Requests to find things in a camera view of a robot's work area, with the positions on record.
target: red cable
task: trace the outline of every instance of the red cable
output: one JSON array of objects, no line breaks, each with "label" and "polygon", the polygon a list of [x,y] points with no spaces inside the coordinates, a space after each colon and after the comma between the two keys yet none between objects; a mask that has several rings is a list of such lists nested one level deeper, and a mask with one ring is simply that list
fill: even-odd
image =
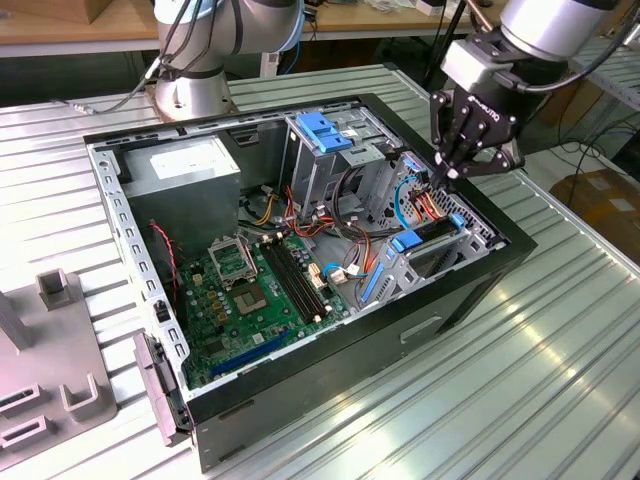
[{"label": "red cable", "polygon": [[427,205],[426,200],[422,197],[418,197],[418,201],[420,202],[420,205],[422,205],[422,208],[424,208],[427,215],[429,215],[429,218],[431,220],[437,220],[437,217],[431,212],[431,208],[429,208],[429,205]]},{"label": "red cable", "polygon": [[169,250],[169,257],[171,257],[171,275],[173,276],[173,305],[175,306],[178,302],[178,269],[176,268],[176,259],[175,256],[173,255],[173,246],[171,245],[171,240],[169,240],[169,236],[166,234],[166,232],[160,228],[158,225],[156,225],[155,223],[152,223],[151,226],[158,231],[158,233],[160,233],[160,235],[162,235],[162,238],[164,238],[164,243],[166,243],[167,245],[167,249]]}]

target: cardboard box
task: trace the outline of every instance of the cardboard box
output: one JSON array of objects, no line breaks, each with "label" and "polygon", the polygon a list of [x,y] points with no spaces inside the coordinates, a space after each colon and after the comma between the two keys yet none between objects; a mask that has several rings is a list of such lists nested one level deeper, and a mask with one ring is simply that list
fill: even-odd
[{"label": "cardboard box", "polygon": [[0,9],[90,24],[112,0],[0,0]]},{"label": "cardboard box", "polygon": [[[574,178],[566,177],[551,188],[565,205]],[[640,265],[640,192],[627,180],[613,170],[580,174],[569,208]]]}]

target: metal table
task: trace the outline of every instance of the metal table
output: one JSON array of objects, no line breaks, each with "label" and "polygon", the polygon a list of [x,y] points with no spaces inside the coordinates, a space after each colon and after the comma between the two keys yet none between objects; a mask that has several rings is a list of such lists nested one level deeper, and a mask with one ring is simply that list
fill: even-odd
[{"label": "metal table", "polygon": [[[609,45],[607,38],[593,38],[570,62],[574,71],[591,64]],[[634,110],[640,110],[640,51],[619,48],[589,80]]]},{"label": "metal table", "polygon": [[[428,136],[426,96],[382,66],[233,82],[241,109],[374,92]],[[95,102],[106,106],[119,97]],[[200,478],[165,448],[133,357],[143,328],[81,136],[157,123],[144,97],[82,116],[0,110],[0,289],[78,272],[120,410],[5,472]],[[638,269],[523,175],[479,188],[539,244],[456,329],[236,457],[219,478],[631,478],[640,467]]]}]

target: chip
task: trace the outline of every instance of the chip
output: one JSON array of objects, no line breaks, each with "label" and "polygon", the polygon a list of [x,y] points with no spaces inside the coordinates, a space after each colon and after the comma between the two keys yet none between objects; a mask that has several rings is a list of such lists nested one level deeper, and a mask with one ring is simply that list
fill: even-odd
[{"label": "chip", "polygon": [[214,340],[212,342],[207,343],[204,346],[204,348],[209,355],[215,355],[216,353],[219,353],[224,350],[224,345],[222,344],[222,341]]},{"label": "chip", "polygon": [[269,301],[257,283],[242,285],[231,291],[231,298],[242,315],[269,306]]}]

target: white connector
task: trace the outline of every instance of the white connector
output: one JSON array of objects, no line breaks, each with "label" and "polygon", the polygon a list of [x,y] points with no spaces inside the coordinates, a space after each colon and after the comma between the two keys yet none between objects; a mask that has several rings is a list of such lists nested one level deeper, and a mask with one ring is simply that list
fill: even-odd
[{"label": "white connector", "polygon": [[341,268],[336,270],[333,273],[329,274],[329,278],[331,279],[331,281],[335,284],[335,285],[340,285],[342,283],[347,283],[347,281],[349,280],[347,278],[347,275],[345,273],[344,270],[342,270]]},{"label": "white connector", "polygon": [[358,265],[356,265],[355,263],[352,263],[351,265],[349,265],[347,267],[347,273],[349,275],[353,275],[355,277],[360,273],[360,267]]}]

